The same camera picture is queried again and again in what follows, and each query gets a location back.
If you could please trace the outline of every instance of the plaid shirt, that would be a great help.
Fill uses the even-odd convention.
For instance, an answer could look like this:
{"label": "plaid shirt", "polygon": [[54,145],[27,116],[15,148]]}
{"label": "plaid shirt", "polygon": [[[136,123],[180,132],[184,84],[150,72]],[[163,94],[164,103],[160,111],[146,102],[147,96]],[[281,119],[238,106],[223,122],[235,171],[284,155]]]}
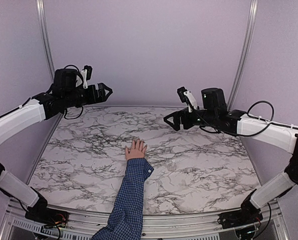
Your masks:
{"label": "plaid shirt", "polygon": [[143,186],[153,172],[145,158],[127,162],[121,188],[114,203],[108,225],[91,240],[139,240],[143,226]]}

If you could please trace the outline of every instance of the white wall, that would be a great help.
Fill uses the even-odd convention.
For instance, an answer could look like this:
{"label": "white wall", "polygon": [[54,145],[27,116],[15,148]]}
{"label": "white wall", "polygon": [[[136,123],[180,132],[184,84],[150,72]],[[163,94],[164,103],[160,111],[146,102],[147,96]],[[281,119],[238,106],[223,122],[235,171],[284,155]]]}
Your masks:
{"label": "white wall", "polygon": [[[298,125],[298,1],[260,0],[251,49],[234,108],[247,110],[258,100],[275,107],[275,121]],[[252,112],[269,117],[270,108]],[[245,139],[248,154],[264,183],[284,170],[290,155]],[[291,240],[298,240],[298,186],[279,200]]]}
{"label": "white wall", "polygon": [[48,0],[55,67],[94,68],[93,83],[114,94],[106,105],[181,106],[176,90],[229,97],[248,0]]}
{"label": "white wall", "polygon": [[[51,84],[35,1],[0,0],[0,115]],[[0,162],[25,181],[53,120],[32,126],[0,147]],[[0,225],[9,198],[0,192]]]}

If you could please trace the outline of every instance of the marble table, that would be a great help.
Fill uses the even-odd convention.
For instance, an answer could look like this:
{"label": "marble table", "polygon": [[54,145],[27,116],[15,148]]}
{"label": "marble table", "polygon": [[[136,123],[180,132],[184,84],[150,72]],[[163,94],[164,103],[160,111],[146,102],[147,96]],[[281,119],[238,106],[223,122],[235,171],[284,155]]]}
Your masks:
{"label": "marble table", "polygon": [[[144,214],[171,215],[239,207],[259,181],[239,138],[198,127],[174,131],[176,108],[86,107],[62,119],[31,179],[49,204],[111,212],[126,168],[125,145],[143,139],[155,168],[145,182]],[[70,109],[71,116],[79,109]]]}

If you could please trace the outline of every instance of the finger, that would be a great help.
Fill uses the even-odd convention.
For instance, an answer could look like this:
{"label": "finger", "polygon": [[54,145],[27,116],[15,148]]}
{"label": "finger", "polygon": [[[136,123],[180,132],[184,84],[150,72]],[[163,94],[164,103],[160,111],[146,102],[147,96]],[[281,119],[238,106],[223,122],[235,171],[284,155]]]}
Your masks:
{"label": "finger", "polygon": [[147,150],[148,146],[145,145],[145,147],[142,149],[142,152],[145,154],[145,151]]}
{"label": "finger", "polygon": [[140,148],[139,148],[140,151],[143,150],[143,145],[144,145],[144,142],[143,142],[143,140],[142,140],[142,141],[140,142]]}
{"label": "finger", "polygon": [[137,143],[135,144],[135,149],[139,149],[140,147],[140,139],[137,140]]}
{"label": "finger", "polygon": [[125,156],[127,157],[129,155],[129,149],[127,148],[127,146],[125,146]]}

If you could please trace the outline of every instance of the human hand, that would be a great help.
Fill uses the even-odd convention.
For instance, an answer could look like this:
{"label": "human hand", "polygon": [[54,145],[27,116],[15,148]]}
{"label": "human hand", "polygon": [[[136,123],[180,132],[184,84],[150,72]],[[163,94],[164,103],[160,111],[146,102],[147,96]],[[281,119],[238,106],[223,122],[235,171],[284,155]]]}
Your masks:
{"label": "human hand", "polygon": [[128,160],[130,159],[142,159],[144,158],[145,151],[147,150],[147,145],[143,147],[144,141],[140,139],[137,139],[135,142],[134,140],[132,141],[132,147],[128,148],[125,146],[125,158]]}

